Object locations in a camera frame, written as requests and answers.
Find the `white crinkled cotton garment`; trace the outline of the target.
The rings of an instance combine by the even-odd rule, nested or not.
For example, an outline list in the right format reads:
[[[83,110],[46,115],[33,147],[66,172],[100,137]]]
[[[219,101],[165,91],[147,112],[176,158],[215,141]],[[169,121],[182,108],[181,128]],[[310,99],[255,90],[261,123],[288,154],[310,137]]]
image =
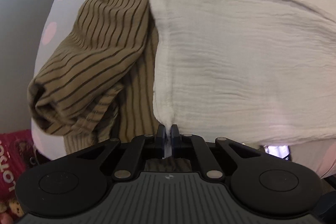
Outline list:
[[[335,0],[149,0],[153,111],[206,140],[335,137]]]

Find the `black smartphone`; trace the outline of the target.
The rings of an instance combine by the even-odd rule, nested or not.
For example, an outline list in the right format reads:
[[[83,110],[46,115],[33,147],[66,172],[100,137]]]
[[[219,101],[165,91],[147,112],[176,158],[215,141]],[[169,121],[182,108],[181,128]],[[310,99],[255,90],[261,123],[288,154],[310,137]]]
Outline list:
[[[287,145],[266,145],[264,150],[267,154],[284,159],[291,160],[290,149]]]

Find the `brown striped garment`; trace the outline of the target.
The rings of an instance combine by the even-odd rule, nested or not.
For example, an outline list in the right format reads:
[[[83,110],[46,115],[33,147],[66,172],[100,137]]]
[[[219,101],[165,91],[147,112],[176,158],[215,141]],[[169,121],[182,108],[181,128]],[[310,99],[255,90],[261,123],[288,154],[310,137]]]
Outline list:
[[[37,150],[53,160],[109,138],[155,133],[157,45],[149,0],[85,0],[29,84]]]

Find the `pink snack bag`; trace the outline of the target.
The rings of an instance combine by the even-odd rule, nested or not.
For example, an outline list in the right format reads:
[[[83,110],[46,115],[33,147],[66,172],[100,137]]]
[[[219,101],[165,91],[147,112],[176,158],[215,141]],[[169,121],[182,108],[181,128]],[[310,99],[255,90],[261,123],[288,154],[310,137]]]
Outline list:
[[[35,165],[30,130],[1,134],[1,223],[14,223],[24,215],[15,186],[19,176]]]

